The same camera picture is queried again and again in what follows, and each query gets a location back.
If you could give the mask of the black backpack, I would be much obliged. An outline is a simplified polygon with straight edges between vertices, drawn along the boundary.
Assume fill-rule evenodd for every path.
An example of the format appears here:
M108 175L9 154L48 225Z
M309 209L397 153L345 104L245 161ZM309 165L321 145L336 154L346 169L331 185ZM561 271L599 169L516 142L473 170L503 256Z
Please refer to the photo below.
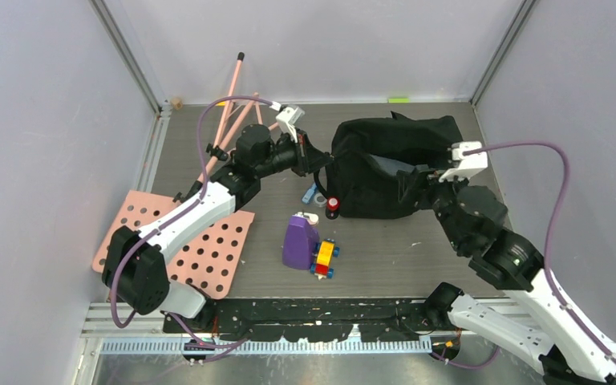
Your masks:
M333 161L314 174L318 191L339 202L342 217L391 220L429 209L425 193L417 188L406 200L398 175L417 168L434 172L448 165L448 148L462 141L451 115L414 120L398 112L388 117L342 122L331 142Z

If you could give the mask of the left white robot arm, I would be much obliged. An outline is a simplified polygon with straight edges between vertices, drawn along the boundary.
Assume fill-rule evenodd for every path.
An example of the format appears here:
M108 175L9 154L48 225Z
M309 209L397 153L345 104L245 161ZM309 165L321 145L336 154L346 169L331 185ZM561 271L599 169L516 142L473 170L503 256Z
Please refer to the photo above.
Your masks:
M194 196L137 230L123 225L111 235L102 272L111 306L122 300L133 314L178 314L192 330L206 331L213 309L198 289L169 277L168 263L192 239L248 204L260 192L262 178L285 170L307 176L333 159L301 129L272 140L264 125L243 128L228 161Z

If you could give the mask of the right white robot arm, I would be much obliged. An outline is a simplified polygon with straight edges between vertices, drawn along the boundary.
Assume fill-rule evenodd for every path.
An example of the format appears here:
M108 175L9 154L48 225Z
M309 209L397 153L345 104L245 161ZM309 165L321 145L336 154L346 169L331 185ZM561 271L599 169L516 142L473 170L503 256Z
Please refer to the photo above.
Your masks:
M441 282L424 303L436 329L470 330L517 356L547 384L616 384L616 342L600 330L585 332L550 286L542 254L525 237L505 228L507 209L485 186L471 186L424 165L399 171L399 201L430 209L450 245L476 275L518 303L536 326L526 326Z

